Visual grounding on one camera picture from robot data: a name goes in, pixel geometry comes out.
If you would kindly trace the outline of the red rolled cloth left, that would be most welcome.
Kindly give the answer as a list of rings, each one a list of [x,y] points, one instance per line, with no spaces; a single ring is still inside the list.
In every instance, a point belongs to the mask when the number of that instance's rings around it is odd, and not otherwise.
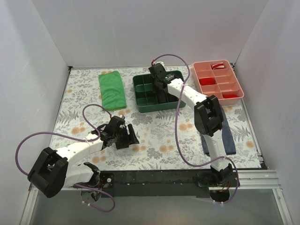
[[[216,81],[212,77],[206,77],[199,79],[199,83],[201,86],[207,86],[207,85],[215,85]]]

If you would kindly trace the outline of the green folded cloth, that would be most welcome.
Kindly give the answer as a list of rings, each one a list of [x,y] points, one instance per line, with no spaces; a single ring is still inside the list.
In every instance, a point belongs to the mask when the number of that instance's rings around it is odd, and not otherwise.
[[[98,76],[102,106],[108,111],[116,111],[127,107],[123,81],[118,71]]]

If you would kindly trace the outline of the black pinstriped underwear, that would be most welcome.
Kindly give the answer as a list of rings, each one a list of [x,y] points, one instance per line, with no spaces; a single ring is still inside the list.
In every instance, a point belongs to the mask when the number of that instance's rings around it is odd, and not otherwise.
[[[157,101],[159,104],[165,104],[168,102],[167,93],[164,90],[157,91]]]

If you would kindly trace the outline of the floral patterned table mat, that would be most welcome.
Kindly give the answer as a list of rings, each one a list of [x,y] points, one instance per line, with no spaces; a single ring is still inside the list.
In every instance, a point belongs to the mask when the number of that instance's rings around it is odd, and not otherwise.
[[[98,82],[100,74],[111,69],[72,69],[68,77],[57,122],[56,135],[50,147],[57,149],[71,144],[72,138],[84,138],[92,126],[109,121],[101,108],[102,96]],[[194,113],[188,106],[176,111],[140,113],[135,102],[133,77],[146,74],[146,68],[121,68],[127,107],[114,111],[132,124],[138,145],[117,150],[115,146],[91,154],[87,161],[101,170],[193,169],[210,158],[203,152],[201,138],[194,126]],[[238,168],[259,168],[257,146],[241,102],[223,108],[232,133],[236,154],[231,159]]]

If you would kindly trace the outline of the red rolled cloth right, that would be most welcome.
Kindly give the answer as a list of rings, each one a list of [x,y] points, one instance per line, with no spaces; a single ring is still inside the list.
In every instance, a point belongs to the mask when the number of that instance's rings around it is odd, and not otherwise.
[[[223,94],[224,99],[238,98],[239,96],[236,94]]]

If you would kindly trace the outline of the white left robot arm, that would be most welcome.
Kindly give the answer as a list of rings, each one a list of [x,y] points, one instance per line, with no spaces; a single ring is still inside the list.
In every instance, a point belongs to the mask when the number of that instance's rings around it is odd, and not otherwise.
[[[113,116],[107,124],[91,131],[83,142],[56,150],[43,149],[27,178],[48,198],[75,184],[94,188],[100,184],[100,169],[83,159],[112,145],[124,149],[138,143],[132,124],[126,124],[124,117]]]

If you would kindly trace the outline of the grey-blue folded cloth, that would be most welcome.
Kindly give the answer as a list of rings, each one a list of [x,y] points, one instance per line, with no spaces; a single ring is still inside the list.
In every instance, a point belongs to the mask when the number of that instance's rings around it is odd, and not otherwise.
[[[236,154],[236,147],[235,147],[235,142],[233,139],[233,135],[230,131],[230,127],[228,124],[228,120],[226,118],[225,112],[223,110],[223,108],[221,107],[221,112],[224,118],[224,121],[222,122],[222,140],[223,140],[223,144],[224,144],[224,148],[225,148],[225,152],[227,155],[234,155]],[[205,155],[210,156],[209,154],[209,150],[208,150],[208,146],[207,143],[203,137],[203,135],[200,135],[201,137],[201,143],[202,143],[202,148],[203,148],[203,152]]]

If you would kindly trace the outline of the red white striped roll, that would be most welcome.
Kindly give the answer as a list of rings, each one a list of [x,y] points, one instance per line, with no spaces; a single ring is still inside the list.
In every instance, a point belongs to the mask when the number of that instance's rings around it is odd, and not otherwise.
[[[224,68],[225,68],[225,65],[223,62],[211,65],[212,70],[224,69]]]

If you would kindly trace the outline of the green compartment bin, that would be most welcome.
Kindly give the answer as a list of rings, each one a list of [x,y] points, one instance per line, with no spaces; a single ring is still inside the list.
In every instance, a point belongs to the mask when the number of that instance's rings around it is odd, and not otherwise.
[[[150,74],[135,75],[133,77],[133,87],[135,102],[140,113],[171,110],[177,107],[178,99],[170,94],[166,94],[165,103],[159,101],[157,94],[154,92]]]

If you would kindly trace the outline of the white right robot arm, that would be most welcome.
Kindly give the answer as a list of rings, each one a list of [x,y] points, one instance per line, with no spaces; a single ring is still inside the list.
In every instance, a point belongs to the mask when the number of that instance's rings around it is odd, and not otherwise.
[[[167,73],[161,63],[152,63],[149,67],[154,92],[158,103],[166,103],[167,95],[181,99],[194,110],[194,121],[197,131],[203,136],[209,151],[212,180],[217,186],[223,186],[229,181],[233,169],[225,159],[226,152],[222,140],[222,122],[224,117],[218,98],[208,97],[189,86],[175,73]]]

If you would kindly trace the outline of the pink compartment bin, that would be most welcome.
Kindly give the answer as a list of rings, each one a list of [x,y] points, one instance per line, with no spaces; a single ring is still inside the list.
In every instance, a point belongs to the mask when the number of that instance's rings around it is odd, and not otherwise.
[[[224,69],[212,70],[211,65],[223,62],[225,65]],[[214,95],[218,98],[221,105],[235,105],[243,97],[244,92],[241,88],[240,83],[235,75],[235,72],[227,60],[212,60],[212,61],[200,61],[193,63],[192,76],[196,89],[206,95]],[[199,79],[212,77],[215,79],[215,85],[201,86]],[[224,99],[223,94],[236,94],[238,98]]]

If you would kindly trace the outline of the black table edge rail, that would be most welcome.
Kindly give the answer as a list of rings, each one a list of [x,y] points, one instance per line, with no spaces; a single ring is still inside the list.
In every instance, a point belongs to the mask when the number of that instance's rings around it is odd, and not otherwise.
[[[102,171],[95,186],[113,197],[195,196],[209,198],[210,188],[235,188],[236,173],[225,183],[216,183],[209,169]]]

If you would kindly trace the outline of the aluminium frame rail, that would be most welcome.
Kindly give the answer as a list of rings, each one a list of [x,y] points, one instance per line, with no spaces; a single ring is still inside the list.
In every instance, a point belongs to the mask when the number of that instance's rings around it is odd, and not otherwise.
[[[239,170],[240,189],[281,189],[275,170]]]

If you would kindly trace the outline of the red rolled cloth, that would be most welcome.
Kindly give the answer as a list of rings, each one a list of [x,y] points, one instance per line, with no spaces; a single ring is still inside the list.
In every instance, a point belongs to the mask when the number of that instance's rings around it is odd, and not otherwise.
[[[199,79],[199,83],[201,86],[207,86],[207,85],[215,85],[216,81],[212,77],[206,77]]]
[[[239,96],[236,94],[223,94],[224,99],[238,98]]]

